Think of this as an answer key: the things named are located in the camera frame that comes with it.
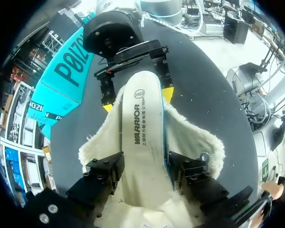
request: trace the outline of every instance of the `silver metal pipe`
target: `silver metal pipe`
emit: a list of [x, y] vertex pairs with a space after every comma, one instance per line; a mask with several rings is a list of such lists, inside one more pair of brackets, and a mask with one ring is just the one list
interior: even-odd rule
[[252, 90], [252, 92], [257, 91], [259, 88], [261, 88], [262, 86], [264, 86], [267, 82], [269, 82], [274, 76], [276, 76], [276, 74], [277, 74], [277, 73], [280, 71], [280, 69], [283, 67], [284, 63], [285, 63], [285, 58], [284, 58], [283, 62], [280, 64], [280, 66], [276, 69], [276, 71], [275, 71], [271, 76], [269, 76], [269, 78], [268, 78], [265, 82], [263, 82], [261, 85], [259, 85], [259, 86], [258, 86], [257, 88], [255, 88], [254, 90]]
[[269, 105], [279, 101], [276, 106], [285, 100], [285, 75], [282, 80], [273, 88], [273, 90], [264, 97], [264, 99], [268, 102]]

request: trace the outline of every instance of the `cable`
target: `cable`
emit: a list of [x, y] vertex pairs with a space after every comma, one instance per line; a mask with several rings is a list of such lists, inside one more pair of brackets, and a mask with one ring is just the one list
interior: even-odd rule
[[277, 58], [275, 60], [276, 60], [275, 62], [276, 62], [277, 66], [281, 64], [281, 62], [280, 63], [277, 62]]
[[98, 65], [108, 65], [108, 64], [111, 64], [111, 63], [102, 63], [102, 61], [105, 59], [105, 57], [103, 57], [99, 62], [98, 62]]
[[285, 106], [285, 104], [284, 104], [283, 106], [281, 106], [278, 110], [276, 110], [276, 111], [275, 111], [274, 113], [272, 113], [272, 114], [277, 113], [277, 112], [280, 111], [284, 106]]
[[234, 75], [233, 75], [233, 77], [232, 77], [232, 82], [234, 82], [233, 79], [234, 79], [234, 77], [237, 75], [238, 70], [239, 70], [239, 68], [234, 72]]
[[277, 164], [278, 164], [278, 166], [279, 166], [279, 172], [280, 172], [280, 165], [282, 166], [282, 174], [283, 174], [283, 171], [284, 171], [284, 166], [283, 166], [283, 164], [280, 164], [280, 162], [279, 162], [279, 154], [278, 154], [278, 151], [277, 151], [277, 149], [275, 148], [275, 151], [276, 151], [276, 159], [277, 159]]
[[250, 96], [257, 96], [261, 99], [263, 105], [264, 105], [264, 109], [265, 109], [265, 112], [264, 112], [264, 116], [262, 117], [262, 120], [256, 120], [256, 119], [252, 119], [252, 121], [255, 123], [255, 124], [267, 124], [271, 118], [271, 110], [270, 110], [270, 107], [269, 107], [269, 104], [267, 103], [267, 101], [259, 94], [259, 93], [250, 93]]
[[[269, 78], [271, 77], [271, 67], [272, 67], [273, 62], [274, 62], [274, 59], [272, 60], [270, 68], [269, 68]], [[269, 80], [269, 89], [268, 89], [267, 94], [269, 94], [269, 92], [270, 92], [270, 86], [271, 86], [271, 80]]]
[[[252, 77], [252, 81], [253, 81], [254, 78], [256, 78], [256, 80], [259, 82], [260, 85], [262, 84], [261, 81], [260, 81], [256, 76], [253, 76], [253, 77]], [[269, 91], [267, 92], [267, 91], [264, 89], [263, 86], [261, 86], [261, 88], [262, 88], [267, 94], [269, 93]]]
[[279, 66], [279, 67], [275, 70], [275, 72], [274, 72], [265, 82], [263, 82], [261, 85], [259, 85], [257, 88], [255, 88], [255, 89], [253, 90], [253, 92], [257, 91], [259, 88], [262, 87], [262, 85], [265, 85], [268, 81], [270, 81], [270, 80], [277, 74], [277, 72], [278, 72], [280, 69], [281, 69], [281, 66]]

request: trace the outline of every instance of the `shelf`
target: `shelf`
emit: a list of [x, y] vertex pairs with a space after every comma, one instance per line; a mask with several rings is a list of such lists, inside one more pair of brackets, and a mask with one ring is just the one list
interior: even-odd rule
[[40, 173], [38, 155], [36, 155], [36, 165], [37, 165], [37, 171], [38, 171], [38, 175], [39, 175], [39, 185], [40, 185], [41, 189], [43, 189], [43, 183], [42, 183], [42, 178], [41, 178], [41, 173]]
[[15, 107], [16, 107], [16, 102], [18, 100], [18, 97], [19, 97], [19, 89], [20, 89], [20, 85], [18, 85], [18, 87], [16, 88], [16, 91], [14, 93], [14, 96], [13, 96], [13, 99], [11, 101], [11, 104], [10, 104], [10, 108], [9, 108], [9, 113], [8, 113], [8, 118], [7, 118], [7, 121], [6, 121], [6, 129], [5, 129], [5, 138], [7, 139], [8, 138], [8, 133], [9, 133], [9, 126], [10, 126], [10, 116], [12, 114], [12, 116], [14, 116], [14, 110], [15, 110]]
[[25, 98], [25, 101], [24, 101], [24, 108], [23, 108], [23, 111], [21, 113], [21, 121], [20, 121], [20, 125], [19, 125], [19, 135], [18, 135], [18, 143], [20, 144], [21, 142], [21, 139], [23, 137], [23, 131], [24, 131], [24, 122], [25, 122], [25, 113], [28, 111], [29, 107], [28, 107], [28, 101], [29, 101], [29, 95], [31, 93], [31, 90], [28, 90], [27, 91], [27, 94], [26, 94], [26, 98]]
[[5, 145], [7, 147], [10, 147], [10, 148], [12, 148], [14, 150], [21, 150], [24, 153], [37, 154], [37, 155], [41, 155], [41, 156], [44, 155], [43, 151], [40, 150], [40, 149], [31, 148], [31, 147], [28, 147], [28, 146], [17, 144], [15, 142], [7, 140], [7, 139], [5, 139], [3, 137], [0, 137], [0, 144]]
[[22, 181], [23, 181], [23, 186], [24, 186], [24, 190], [25, 192], [28, 192], [28, 189], [27, 189], [27, 186], [26, 186], [26, 182], [25, 182], [25, 179], [24, 179], [24, 176], [23, 176], [23, 170], [22, 170], [22, 161], [21, 161], [21, 152], [18, 151], [18, 159], [19, 159], [19, 169], [20, 169], [20, 174], [21, 174], [21, 177], [22, 177]]
[[36, 138], [36, 130], [37, 130], [37, 121], [34, 120], [34, 128], [33, 128], [33, 148], [36, 147], [35, 138]]
[[[20, 96], [20, 92], [19, 91], [22, 91], [24, 90], [23, 92], [23, 96], [26, 95], [26, 97], [24, 98], [24, 101], [23, 101], [23, 97], [21, 97], [20, 100], [22, 100], [23, 102], [20, 103], [20, 105], [23, 105], [23, 110], [21, 110], [21, 113], [17, 113], [16, 112], [16, 107], [18, 106], [18, 103], [19, 103], [19, 96]], [[9, 141], [11, 142], [17, 142], [19, 143], [20, 142], [20, 138], [21, 138], [21, 128], [22, 128], [22, 124], [23, 124], [23, 118], [24, 118], [24, 113], [25, 113], [25, 110], [26, 110], [26, 105], [29, 101], [29, 95], [30, 95], [30, 92], [32, 90], [32, 87], [30, 87], [29, 85], [27, 85], [26, 83], [24, 82], [21, 82], [18, 87], [16, 88], [16, 91], [14, 93], [14, 96], [13, 96], [13, 99], [12, 99], [12, 102], [11, 102], [11, 105], [10, 105], [10, 109], [9, 109], [9, 113], [8, 113], [8, 118], [7, 118], [7, 123], [6, 123], [6, 131], [5, 131], [5, 138], [8, 139]], [[18, 129], [18, 138], [17, 140], [10, 140], [9, 139], [9, 135], [10, 135], [10, 131], [14, 125], [14, 123], [18, 124], [19, 125], [19, 129]]]
[[13, 189], [11, 187], [10, 184], [10, 179], [9, 179], [9, 173], [8, 173], [8, 169], [7, 169], [7, 165], [6, 165], [6, 157], [5, 157], [5, 146], [2, 145], [2, 154], [3, 154], [3, 159], [4, 159], [4, 169], [5, 169], [5, 173], [6, 173], [6, 179], [8, 180], [8, 184], [9, 184], [9, 188], [10, 190], [13, 192]]

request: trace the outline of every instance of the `white floor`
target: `white floor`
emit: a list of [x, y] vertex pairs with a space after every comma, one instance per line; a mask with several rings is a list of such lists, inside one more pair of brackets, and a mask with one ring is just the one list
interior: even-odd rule
[[[266, 43], [251, 31], [248, 31], [247, 39], [244, 45], [232, 44], [224, 39], [219, 38], [197, 38], [193, 42], [209, 56], [212, 62], [219, 68], [225, 77], [230, 68], [238, 67], [241, 64], [252, 62], [260, 65], [262, 59], [266, 56], [268, 51], [268, 46]], [[273, 60], [273, 63], [270, 62], [267, 67], [268, 71], [262, 74], [265, 79], [268, 78], [270, 74], [273, 74], [273, 72], [277, 69], [276, 60]], [[272, 89], [275, 85], [277, 85], [283, 76], [284, 74], [279, 72], [271, 81], [270, 88]], [[268, 90], [269, 84], [265, 85], [264, 89]], [[257, 148], [258, 144], [263, 144], [263, 142], [255, 143]], [[284, 141], [277, 147], [275, 151], [267, 152], [266, 157], [258, 156], [259, 181], [262, 180], [262, 163], [266, 158], [268, 158], [269, 161], [270, 180], [273, 179], [274, 173], [271, 173], [271, 170], [274, 166], [276, 166], [276, 172], [278, 172], [279, 176], [285, 175], [285, 148], [283, 147], [283, 144], [285, 144], [285, 135]]]

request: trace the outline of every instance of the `person's hand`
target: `person's hand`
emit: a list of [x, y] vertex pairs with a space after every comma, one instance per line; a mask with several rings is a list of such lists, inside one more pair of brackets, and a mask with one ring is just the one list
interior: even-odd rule
[[263, 221], [264, 214], [262, 214], [262, 210], [256, 214], [253, 218], [250, 228], [258, 228]]

